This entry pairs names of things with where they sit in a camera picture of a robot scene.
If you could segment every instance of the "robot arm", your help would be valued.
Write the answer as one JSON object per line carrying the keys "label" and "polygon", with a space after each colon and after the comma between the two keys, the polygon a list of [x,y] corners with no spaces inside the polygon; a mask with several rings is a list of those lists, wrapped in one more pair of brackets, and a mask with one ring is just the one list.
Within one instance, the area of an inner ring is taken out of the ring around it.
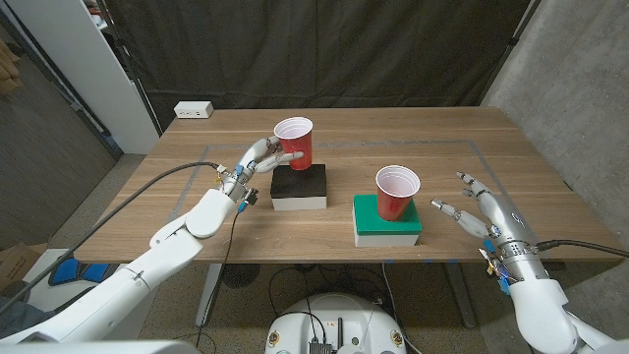
{"label": "robot arm", "polygon": [[261,139],[243,155],[233,172],[220,166],[224,187],[210,189],[189,212],[162,227],[150,240],[150,249],[100,283],[52,319],[0,340],[0,344],[31,341],[76,342],[102,339],[162,281],[186,266],[202,249],[199,238],[213,236],[225,219],[256,202],[257,190],[247,186],[255,172],[268,172],[280,162],[303,156],[279,156],[276,137]]}
{"label": "robot arm", "polygon": [[559,283],[549,279],[540,257],[534,252],[531,231],[515,209],[482,182],[463,172],[458,172],[457,176],[470,186],[463,194],[479,202],[491,226],[482,232],[482,222],[465,211],[439,200],[432,204],[452,216],[473,236],[488,236],[499,250],[499,261],[495,261],[506,268],[518,328],[527,342],[542,353],[574,352],[579,335],[562,307],[568,299]]}

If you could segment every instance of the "cardboard box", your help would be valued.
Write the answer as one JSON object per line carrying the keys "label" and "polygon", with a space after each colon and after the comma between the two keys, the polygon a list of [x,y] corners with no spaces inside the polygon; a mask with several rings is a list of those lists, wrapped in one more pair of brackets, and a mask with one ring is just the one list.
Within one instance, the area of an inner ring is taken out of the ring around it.
{"label": "cardboard box", "polygon": [[0,252],[0,291],[12,282],[22,280],[46,247],[47,244],[34,246],[19,244]]}

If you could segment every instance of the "concrete wall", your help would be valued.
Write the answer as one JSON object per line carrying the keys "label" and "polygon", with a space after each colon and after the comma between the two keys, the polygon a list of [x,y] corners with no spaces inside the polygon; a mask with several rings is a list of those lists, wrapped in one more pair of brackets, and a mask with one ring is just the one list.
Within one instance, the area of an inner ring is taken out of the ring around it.
{"label": "concrete wall", "polygon": [[[501,108],[629,249],[629,1],[542,1],[483,105]],[[628,272],[629,262],[585,263],[550,276],[569,311],[620,339]],[[511,314],[481,327],[487,348],[529,353],[508,302],[491,310]]]}
{"label": "concrete wall", "polygon": [[629,249],[629,1],[542,1],[483,105]]}

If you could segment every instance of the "white power strip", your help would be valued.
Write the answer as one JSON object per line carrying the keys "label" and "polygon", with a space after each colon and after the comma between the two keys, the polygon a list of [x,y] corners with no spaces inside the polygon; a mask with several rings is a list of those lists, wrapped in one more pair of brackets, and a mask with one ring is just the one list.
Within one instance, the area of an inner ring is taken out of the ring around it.
{"label": "white power strip", "polygon": [[175,106],[177,118],[209,118],[213,111],[210,101],[181,101]]}

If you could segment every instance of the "red plastic cup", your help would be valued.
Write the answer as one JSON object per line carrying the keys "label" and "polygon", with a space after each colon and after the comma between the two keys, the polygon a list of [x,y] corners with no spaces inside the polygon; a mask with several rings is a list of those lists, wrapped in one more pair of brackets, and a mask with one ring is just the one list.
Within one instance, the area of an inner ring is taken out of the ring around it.
{"label": "red plastic cup", "polygon": [[284,152],[302,151],[304,157],[290,161],[294,170],[305,170],[313,164],[313,122],[305,117],[293,117],[277,123],[273,130]]}
{"label": "red plastic cup", "polygon": [[377,214],[387,221],[395,221],[409,201],[420,190],[420,177],[404,166],[382,167],[375,174],[377,184]]}

